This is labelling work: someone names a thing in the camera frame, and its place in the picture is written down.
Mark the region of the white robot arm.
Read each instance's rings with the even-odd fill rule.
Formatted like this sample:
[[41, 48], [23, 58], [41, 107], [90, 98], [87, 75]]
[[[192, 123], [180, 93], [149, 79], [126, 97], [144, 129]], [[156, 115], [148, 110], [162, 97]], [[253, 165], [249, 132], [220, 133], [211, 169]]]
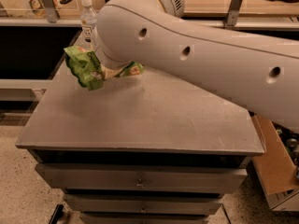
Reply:
[[194, 24], [184, 0], [109, 0], [96, 53], [109, 69], [142, 63], [299, 132], [299, 42]]

